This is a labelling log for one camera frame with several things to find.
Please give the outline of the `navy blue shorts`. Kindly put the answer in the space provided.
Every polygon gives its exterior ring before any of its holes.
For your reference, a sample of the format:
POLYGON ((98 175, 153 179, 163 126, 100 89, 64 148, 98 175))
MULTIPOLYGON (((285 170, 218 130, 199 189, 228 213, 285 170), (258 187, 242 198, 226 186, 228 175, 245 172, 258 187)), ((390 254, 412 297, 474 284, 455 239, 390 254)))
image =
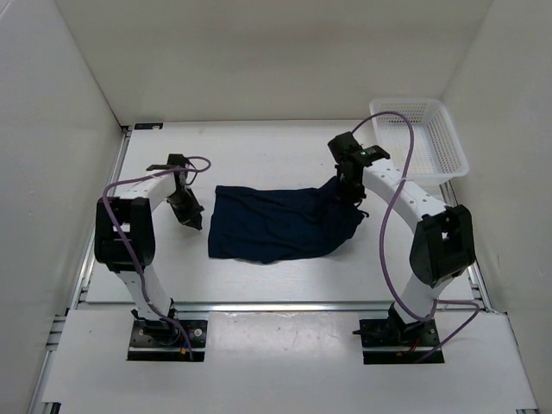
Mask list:
POLYGON ((368 214, 337 197, 337 178, 319 188, 216 188, 208 254, 263 265, 333 253, 368 214))

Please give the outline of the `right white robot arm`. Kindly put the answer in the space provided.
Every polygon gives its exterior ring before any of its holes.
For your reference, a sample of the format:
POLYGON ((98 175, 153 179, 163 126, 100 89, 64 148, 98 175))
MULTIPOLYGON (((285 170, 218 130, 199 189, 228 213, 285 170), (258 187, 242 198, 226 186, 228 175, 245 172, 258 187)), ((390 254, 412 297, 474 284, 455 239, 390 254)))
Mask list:
POLYGON ((429 195, 404 177, 383 148, 362 147, 350 132, 337 135, 328 147, 336 162, 338 193, 343 199, 356 203, 369 190, 387 202, 379 231, 380 265, 387 283, 391 277, 384 237, 390 215, 398 214, 412 231, 412 275, 400 294, 390 288, 398 316, 387 324, 390 339, 405 345, 417 336, 417 322, 433 317, 445 287, 475 262, 471 213, 461 204, 451 207, 429 195))

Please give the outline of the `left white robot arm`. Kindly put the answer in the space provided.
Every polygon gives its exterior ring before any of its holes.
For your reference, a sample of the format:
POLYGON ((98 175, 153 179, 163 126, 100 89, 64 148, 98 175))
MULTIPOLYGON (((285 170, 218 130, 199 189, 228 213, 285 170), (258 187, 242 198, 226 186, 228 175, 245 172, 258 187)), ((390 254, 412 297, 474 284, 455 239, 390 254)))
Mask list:
POLYGON ((151 335, 162 345, 175 343, 181 333, 174 302, 154 270, 156 240, 153 213, 168 204, 179 224, 203 227, 200 205, 191 185, 211 167, 202 156, 169 154, 146 174, 109 184, 97 201, 94 255, 127 287, 135 302, 135 317, 154 320, 151 335))

